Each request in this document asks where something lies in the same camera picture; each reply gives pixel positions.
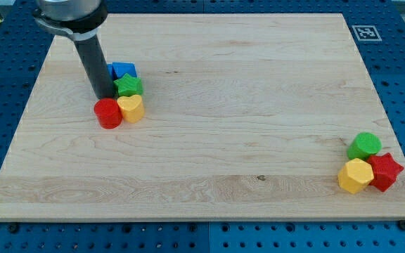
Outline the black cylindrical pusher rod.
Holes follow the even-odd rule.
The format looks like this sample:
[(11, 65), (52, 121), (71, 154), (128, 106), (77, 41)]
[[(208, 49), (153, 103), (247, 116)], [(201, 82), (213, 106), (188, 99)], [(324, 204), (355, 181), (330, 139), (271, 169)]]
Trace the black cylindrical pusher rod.
[(95, 96), (98, 99), (113, 98), (115, 96), (115, 88), (98, 36), (95, 34), (88, 39), (75, 41), (74, 45)]

